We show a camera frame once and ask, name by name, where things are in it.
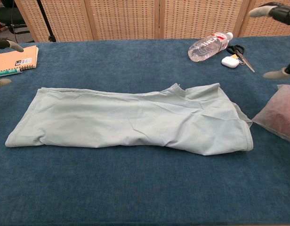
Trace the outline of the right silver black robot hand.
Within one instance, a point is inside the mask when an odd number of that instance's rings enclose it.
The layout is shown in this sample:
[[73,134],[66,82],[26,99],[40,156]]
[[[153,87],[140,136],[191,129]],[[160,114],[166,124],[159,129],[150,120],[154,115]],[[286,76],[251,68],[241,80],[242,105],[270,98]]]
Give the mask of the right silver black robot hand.
[[[249,11],[249,17],[271,17],[283,24],[290,25],[290,6],[279,2],[268,2]],[[290,64],[279,71],[267,72],[264,78],[270,80],[279,80],[290,77]]]

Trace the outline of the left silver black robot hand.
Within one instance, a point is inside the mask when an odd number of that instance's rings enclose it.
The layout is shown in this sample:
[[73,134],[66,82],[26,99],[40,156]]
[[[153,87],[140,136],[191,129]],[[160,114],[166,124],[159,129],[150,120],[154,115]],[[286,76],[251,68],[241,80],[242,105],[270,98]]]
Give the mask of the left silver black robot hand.
[[[18,52],[24,51],[24,49],[15,42],[13,42],[11,40],[0,39],[0,49],[5,49],[5,48],[11,48],[11,49],[16,50]],[[10,83],[11,83],[10,79],[0,79],[0,87],[6,86]]]

